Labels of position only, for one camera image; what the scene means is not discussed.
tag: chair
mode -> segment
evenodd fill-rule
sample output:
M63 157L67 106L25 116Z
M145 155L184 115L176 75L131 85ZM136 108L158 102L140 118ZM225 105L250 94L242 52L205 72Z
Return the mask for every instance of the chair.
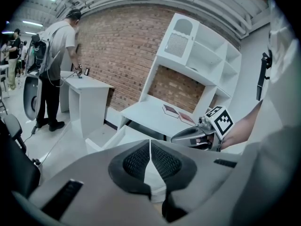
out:
M10 114L3 120L5 125L1 120L0 123L6 132L1 133L1 144L4 163L8 169L8 186L11 191L27 198L39 185L40 171L25 154L26 146L21 139L22 128L17 118Z
M3 84L4 84L4 89L5 89L5 92L6 92L7 90L6 90L6 85L5 85L5 79L6 79L6 77L2 77L2 78L1 78L1 82L3 82Z
M5 105L4 105L3 101L2 101L2 88L1 88L1 86L0 86L0 104L2 104L2 105L0 105L0 107L4 107L5 113L7 115L8 112L7 112L6 107L5 107Z

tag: white cabinet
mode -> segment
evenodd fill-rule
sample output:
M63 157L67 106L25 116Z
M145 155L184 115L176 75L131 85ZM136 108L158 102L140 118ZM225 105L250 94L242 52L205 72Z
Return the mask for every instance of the white cabinet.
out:
M123 110L121 114L125 121L131 119L172 137L190 125L164 115L162 105L170 104L148 95L158 66L170 68L205 85L193 113L170 105L197 123L209 108L230 105L239 77L240 63L240 52L225 38L197 20L175 14L160 44L139 102Z
M181 14L175 14L160 44L157 56L168 58L174 63L186 65L199 22Z

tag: black shoe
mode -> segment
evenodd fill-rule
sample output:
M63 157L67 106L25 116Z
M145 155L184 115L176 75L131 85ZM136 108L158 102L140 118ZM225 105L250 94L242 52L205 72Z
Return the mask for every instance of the black shoe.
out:
M37 122L36 127L40 129L42 128L42 126L45 126L47 124L48 124L48 118L44 118L42 123Z
M50 130L50 131L55 131L55 130L57 130L57 129L63 128L64 125L65 125L65 122L60 121L60 122L58 122L55 126L49 126L49 130Z

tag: white desk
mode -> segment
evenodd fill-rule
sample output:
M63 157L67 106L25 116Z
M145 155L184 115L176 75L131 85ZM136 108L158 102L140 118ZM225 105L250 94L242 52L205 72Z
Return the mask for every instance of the white desk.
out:
M62 81L72 73L62 71ZM70 111L72 129L82 137L103 125L109 88L113 86L85 75L73 75L61 87L61 111Z
M127 119L167 137L173 137L180 131L191 127L191 125L182 122L179 118L166 115L161 104L152 103L151 101L138 102L120 113L123 116L123 122L119 129L123 126L123 123L126 123Z

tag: white sleeve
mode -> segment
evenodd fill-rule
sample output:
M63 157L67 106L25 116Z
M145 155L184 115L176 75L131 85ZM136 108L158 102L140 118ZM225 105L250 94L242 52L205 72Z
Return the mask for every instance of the white sleeve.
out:
M75 47L75 31L73 28L69 29L66 34L65 47Z

